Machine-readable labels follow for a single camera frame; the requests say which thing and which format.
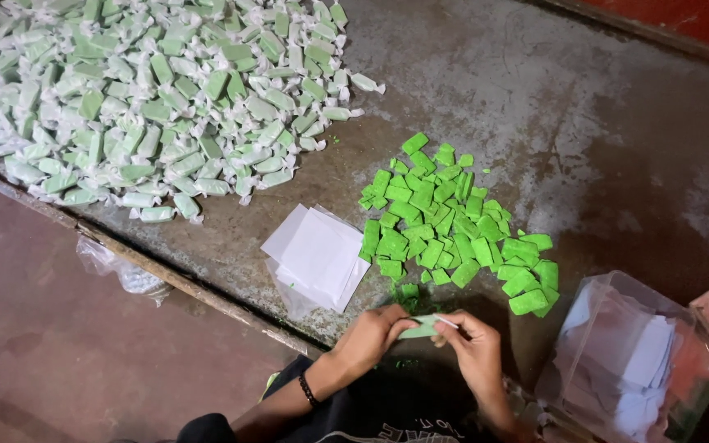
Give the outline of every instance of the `bracelet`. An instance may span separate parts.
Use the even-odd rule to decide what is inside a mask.
[[[305,379],[305,371],[302,372],[300,375],[300,387],[302,388],[302,391],[306,394],[306,398],[308,399],[308,403],[310,403],[311,408],[316,408],[319,406],[319,400],[316,400],[316,397],[313,396],[313,393],[310,392],[310,388],[308,387],[308,381]]]

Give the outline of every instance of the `metal table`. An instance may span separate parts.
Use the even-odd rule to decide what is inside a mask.
[[[200,200],[203,226],[146,225],[101,204],[56,210],[1,176],[0,190],[315,355],[388,300],[389,279],[372,267],[343,315],[316,310],[290,322],[259,247],[298,203],[360,227],[377,217],[357,204],[360,190],[423,131],[431,151],[447,141],[457,155],[474,154],[477,170],[492,169],[475,184],[514,214],[512,229],[555,240],[545,254],[559,262],[562,298],[546,318],[509,314],[487,270],[465,290],[424,289],[428,303],[467,308],[495,326],[506,373],[526,387],[582,277],[621,269],[681,304],[709,288],[708,65],[513,0],[343,5],[346,66],[387,92],[353,90],[366,115],[331,126],[329,147],[303,154],[295,179],[256,192],[251,206],[211,197]],[[419,282],[414,265],[404,282]],[[426,340],[412,342],[402,348],[427,351]]]

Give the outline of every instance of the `black shirt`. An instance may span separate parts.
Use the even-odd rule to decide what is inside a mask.
[[[265,397],[298,377],[311,363],[304,356],[298,357],[281,372]],[[497,443],[493,434],[479,431],[465,420],[465,411],[471,410],[471,404],[464,403],[451,403],[450,399],[441,398],[407,377],[371,370],[310,414],[297,419],[292,429],[277,441]],[[235,442],[231,426],[221,414],[196,418],[182,428],[176,440],[176,443]]]

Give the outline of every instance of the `clear plastic box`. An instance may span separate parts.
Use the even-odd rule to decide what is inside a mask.
[[[589,286],[593,282],[599,285]],[[587,288],[588,294],[583,297],[582,291],[585,288]],[[581,359],[586,357],[582,355],[586,346],[592,349],[592,346],[598,345],[602,347],[601,352],[613,355],[614,361],[621,361],[625,356],[633,355],[636,340],[638,339],[637,334],[641,334],[641,331],[628,331],[624,337],[607,337],[602,335],[598,339],[602,342],[590,344],[589,341],[592,339],[592,325],[596,322],[596,318],[599,315],[604,315],[604,306],[602,306],[602,304],[607,297],[606,294],[611,290],[605,288],[614,289],[619,292],[620,295],[634,299],[640,306],[635,305],[633,301],[628,300],[628,302],[636,309],[651,315],[662,315],[666,318],[675,319],[675,336],[671,341],[670,347],[670,366],[674,367],[674,354],[680,347],[681,341],[684,339],[684,331],[690,330],[693,327],[693,315],[685,307],[667,299],[627,274],[621,271],[613,271],[609,274],[588,277],[582,280],[576,292],[574,304],[570,308],[570,312],[563,324],[563,329],[558,337],[558,343],[560,343],[560,340],[563,338],[565,331],[568,331],[572,327],[586,325],[583,329],[585,332],[580,333],[582,329],[579,328],[577,330],[577,332],[580,333],[578,336],[566,336],[566,349],[568,351],[564,352],[564,355],[560,356],[557,346],[555,347],[538,380],[535,394],[537,398],[546,401],[550,407],[557,409],[559,412],[579,422],[594,434],[611,443],[633,442],[636,441],[634,438],[630,438],[611,426],[611,421],[605,420],[593,410],[581,408],[576,404],[566,401],[569,395],[575,394],[573,390],[576,389],[576,386],[572,386],[574,377],[581,377],[585,374],[584,372],[578,374],[577,371],[580,369]],[[613,316],[604,317],[604,321],[607,318],[613,318]],[[573,352],[572,355],[568,355],[569,351],[573,349],[576,349],[576,351]],[[592,365],[592,360],[589,360],[588,366],[592,368]],[[611,368],[605,369],[608,370],[604,370],[603,373],[600,371],[596,373],[592,369],[587,370],[586,377],[591,379],[597,377],[600,382],[606,384],[612,383],[615,386],[625,386],[626,383],[628,385],[631,384],[622,377],[614,376],[614,374],[621,373],[619,370],[610,371]],[[668,384],[668,381],[669,375],[665,377],[663,384]],[[657,422],[658,429],[653,429],[653,432],[648,432],[646,441],[670,441],[663,436],[665,419],[665,412],[660,411]]]

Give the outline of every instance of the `person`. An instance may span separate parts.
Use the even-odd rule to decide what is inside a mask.
[[[499,333],[465,311],[439,314],[458,329],[437,322],[433,339],[455,350],[486,427],[463,421],[459,404],[372,369],[401,332],[418,326],[408,317],[398,304],[364,312],[331,351],[315,362],[299,357],[281,371],[263,400],[240,418],[196,418],[176,443],[518,441],[503,389]]]

